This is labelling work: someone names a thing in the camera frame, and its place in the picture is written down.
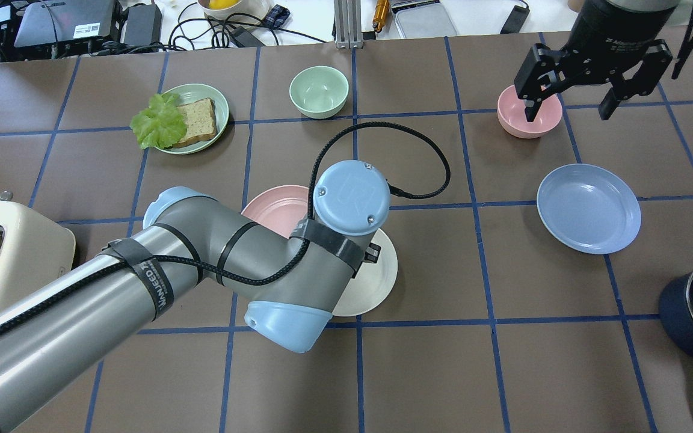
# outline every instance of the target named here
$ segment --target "white toaster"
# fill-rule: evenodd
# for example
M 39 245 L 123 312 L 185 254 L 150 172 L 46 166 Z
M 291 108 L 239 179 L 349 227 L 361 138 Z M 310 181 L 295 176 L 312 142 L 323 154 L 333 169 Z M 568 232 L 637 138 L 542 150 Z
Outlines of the white toaster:
M 35 210 L 0 201 L 0 234 L 0 312 L 71 271 L 74 233 Z

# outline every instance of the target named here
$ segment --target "blue plate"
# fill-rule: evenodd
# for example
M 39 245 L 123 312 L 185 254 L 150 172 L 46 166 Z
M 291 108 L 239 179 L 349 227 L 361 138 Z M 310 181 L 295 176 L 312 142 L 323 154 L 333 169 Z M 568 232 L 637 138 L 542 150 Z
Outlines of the blue plate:
M 553 170 L 539 184 L 537 209 L 553 236 L 583 253 L 619 251 L 641 229 L 635 194 L 622 179 L 596 165 Z

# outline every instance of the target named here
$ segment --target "power adapter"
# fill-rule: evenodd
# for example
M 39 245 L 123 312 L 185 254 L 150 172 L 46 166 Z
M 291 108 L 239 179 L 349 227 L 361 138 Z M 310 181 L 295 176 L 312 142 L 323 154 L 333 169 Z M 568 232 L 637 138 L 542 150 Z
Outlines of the power adapter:
M 523 28 L 523 23 L 526 22 L 528 17 L 529 8 L 523 8 L 523 6 L 515 6 L 510 12 L 510 16 L 507 17 L 507 21 L 504 22 L 504 27 L 501 28 L 501 34 L 506 33 L 520 33 L 520 29 Z
M 162 12 L 157 5 L 132 6 L 127 12 L 125 36 L 128 46 L 150 46 L 159 41 L 162 30 Z
M 232 41 L 234 44 L 240 48 L 251 47 L 251 46 L 265 46 L 263 42 L 259 41 L 253 33 L 245 30 L 244 27 L 237 27 L 232 31 Z

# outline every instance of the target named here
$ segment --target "orange screwdriver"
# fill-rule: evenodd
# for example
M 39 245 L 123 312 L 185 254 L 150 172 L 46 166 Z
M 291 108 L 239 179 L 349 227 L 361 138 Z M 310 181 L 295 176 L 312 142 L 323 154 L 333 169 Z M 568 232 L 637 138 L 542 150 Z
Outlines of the orange screwdriver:
M 390 11 L 390 0 L 376 1 L 376 14 L 374 14 L 374 31 L 381 33 L 387 22 L 387 13 Z

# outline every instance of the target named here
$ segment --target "lemon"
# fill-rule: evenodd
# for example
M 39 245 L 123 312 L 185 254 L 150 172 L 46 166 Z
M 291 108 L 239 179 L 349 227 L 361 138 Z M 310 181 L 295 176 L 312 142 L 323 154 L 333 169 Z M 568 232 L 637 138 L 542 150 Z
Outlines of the lemon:
M 234 6 L 239 2 L 239 0 L 210 0 L 208 8 L 211 9 L 226 9 L 230 6 Z

